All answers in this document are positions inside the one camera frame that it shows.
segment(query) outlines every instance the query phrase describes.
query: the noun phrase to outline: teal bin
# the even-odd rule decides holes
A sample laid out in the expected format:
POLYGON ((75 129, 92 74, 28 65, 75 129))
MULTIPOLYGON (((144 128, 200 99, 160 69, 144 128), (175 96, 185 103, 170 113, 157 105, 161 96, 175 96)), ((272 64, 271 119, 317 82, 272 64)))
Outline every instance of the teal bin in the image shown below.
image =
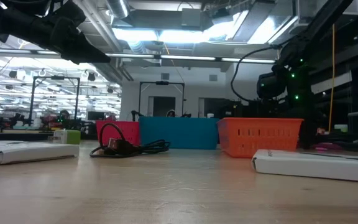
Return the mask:
POLYGON ((158 139, 171 142, 172 149, 216 149, 218 127, 215 118, 140 117, 142 145, 158 139))

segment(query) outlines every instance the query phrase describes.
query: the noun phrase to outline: pink basket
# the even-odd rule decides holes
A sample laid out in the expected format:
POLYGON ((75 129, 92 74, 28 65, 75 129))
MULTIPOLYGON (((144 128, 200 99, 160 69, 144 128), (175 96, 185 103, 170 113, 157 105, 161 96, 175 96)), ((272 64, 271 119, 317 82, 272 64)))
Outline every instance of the pink basket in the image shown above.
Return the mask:
MULTIPOLYGON (((139 122, 133 121, 96 121, 98 139, 100 130, 102 129, 103 125, 107 123, 113 123, 117 125, 118 128, 121 129, 126 141, 129 141, 131 144, 136 146, 140 144, 139 122)), ((102 136, 103 145, 107 145, 110 138, 121 139, 118 131, 113 126, 107 126, 104 128, 102 136)))

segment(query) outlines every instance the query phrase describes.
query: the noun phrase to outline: wooden table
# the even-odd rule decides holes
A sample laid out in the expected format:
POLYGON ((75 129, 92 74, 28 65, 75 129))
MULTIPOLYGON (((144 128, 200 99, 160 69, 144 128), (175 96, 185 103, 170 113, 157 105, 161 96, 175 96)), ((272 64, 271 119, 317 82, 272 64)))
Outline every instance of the wooden table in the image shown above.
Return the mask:
POLYGON ((358 182, 256 174, 248 159, 171 150, 0 166, 0 223, 358 223, 358 182))

